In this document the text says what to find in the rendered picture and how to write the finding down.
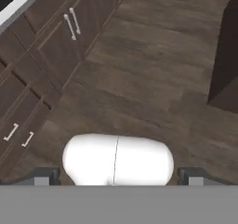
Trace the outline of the dark brown cupboard door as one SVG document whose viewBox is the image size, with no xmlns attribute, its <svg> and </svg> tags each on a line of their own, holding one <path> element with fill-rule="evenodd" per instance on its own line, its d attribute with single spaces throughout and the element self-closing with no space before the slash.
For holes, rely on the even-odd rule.
<svg viewBox="0 0 238 224">
<path fill-rule="evenodd" d="M 100 33 L 100 3 L 99 0 L 72 0 L 73 7 L 81 30 L 76 33 L 76 41 L 83 59 L 95 44 Z"/>
<path fill-rule="evenodd" d="M 46 28 L 37 44 L 41 63 L 46 66 L 57 89 L 62 91 L 81 62 L 68 23 L 61 13 Z"/>
</svg>

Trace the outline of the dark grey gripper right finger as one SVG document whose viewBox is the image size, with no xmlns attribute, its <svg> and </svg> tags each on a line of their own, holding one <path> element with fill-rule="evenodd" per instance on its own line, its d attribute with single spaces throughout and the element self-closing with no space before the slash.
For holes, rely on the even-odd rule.
<svg viewBox="0 0 238 224">
<path fill-rule="evenodd" d="M 238 183 L 209 175 L 201 167 L 179 168 L 178 184 L 183 186 L 238 186 Z"/>
</svg>

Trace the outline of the white rounded capsule-shaped object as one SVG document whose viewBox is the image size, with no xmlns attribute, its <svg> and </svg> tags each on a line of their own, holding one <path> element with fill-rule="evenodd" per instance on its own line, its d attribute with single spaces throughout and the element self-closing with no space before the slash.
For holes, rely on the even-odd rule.
<svg viewBox="0 0 238 224">
<path fill-rule="evenodd" d="M 163 142 L 105 134 L 72 137 L 62 165 L 77 186 L 164 186 L 174 172 L 172 152 Z"/>
</svg>

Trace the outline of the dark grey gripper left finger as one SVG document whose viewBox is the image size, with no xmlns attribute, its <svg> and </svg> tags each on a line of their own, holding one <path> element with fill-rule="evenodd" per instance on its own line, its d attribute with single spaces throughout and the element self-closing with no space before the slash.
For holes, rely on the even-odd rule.
<svg viewBox="0 0 238 224">
<path fill-rule="evenodd" d="M 29 174 L 10 181 L 0 179 L 1 186 L 56 186 L 60 184 L 60 169 L 58 167 L 37 167 Z"/>
</svg>

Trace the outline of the dark brown island cupboard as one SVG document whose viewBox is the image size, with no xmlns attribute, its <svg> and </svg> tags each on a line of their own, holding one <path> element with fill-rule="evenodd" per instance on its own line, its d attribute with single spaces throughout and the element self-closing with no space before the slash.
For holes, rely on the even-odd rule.
<svg viewBox="0 0 238 224">
<path fill-rule="evenodd" d="M 223 11 L 207 104 L 238 113 L 238 0 Z"/>
</svg>

